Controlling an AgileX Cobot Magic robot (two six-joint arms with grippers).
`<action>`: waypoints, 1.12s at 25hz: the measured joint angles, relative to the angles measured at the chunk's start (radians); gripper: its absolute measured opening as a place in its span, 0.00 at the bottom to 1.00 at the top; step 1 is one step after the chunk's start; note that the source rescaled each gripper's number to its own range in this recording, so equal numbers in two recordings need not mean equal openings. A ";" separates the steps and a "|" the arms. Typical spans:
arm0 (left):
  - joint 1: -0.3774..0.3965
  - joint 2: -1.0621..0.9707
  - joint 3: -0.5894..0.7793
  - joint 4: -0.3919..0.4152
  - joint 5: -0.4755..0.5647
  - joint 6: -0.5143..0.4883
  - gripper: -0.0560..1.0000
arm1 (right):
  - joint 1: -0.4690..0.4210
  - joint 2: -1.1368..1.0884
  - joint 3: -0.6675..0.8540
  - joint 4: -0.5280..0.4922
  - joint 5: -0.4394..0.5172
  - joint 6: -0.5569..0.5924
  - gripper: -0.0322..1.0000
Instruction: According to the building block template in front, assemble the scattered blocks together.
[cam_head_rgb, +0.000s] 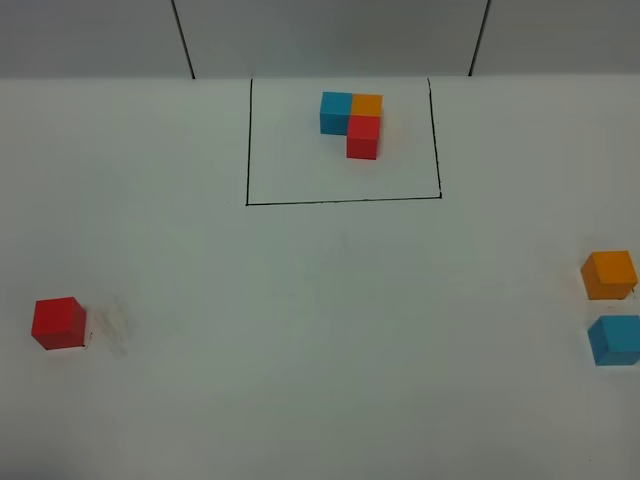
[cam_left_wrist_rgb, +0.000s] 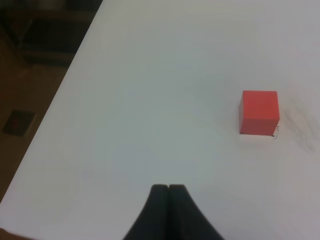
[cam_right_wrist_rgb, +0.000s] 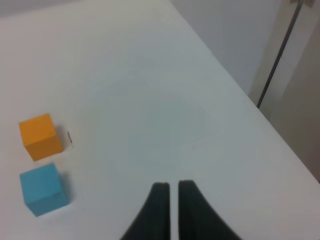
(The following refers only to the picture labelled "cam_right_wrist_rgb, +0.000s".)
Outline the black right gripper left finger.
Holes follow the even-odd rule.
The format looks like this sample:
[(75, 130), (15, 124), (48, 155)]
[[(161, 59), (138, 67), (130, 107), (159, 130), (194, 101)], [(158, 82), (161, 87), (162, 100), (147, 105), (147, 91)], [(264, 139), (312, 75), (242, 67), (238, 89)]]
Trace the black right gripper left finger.
[(171, 238), (170, 185), (156, 182), (122, 240), (169, 240)]

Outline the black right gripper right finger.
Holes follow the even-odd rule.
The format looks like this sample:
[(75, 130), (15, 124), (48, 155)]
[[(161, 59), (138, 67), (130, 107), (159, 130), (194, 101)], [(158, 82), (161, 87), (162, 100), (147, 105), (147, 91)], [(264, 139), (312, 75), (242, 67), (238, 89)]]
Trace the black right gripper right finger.
[(178, 234), (180, 240), (239, 240), (207, 202), (196, 183), (178, 183)]

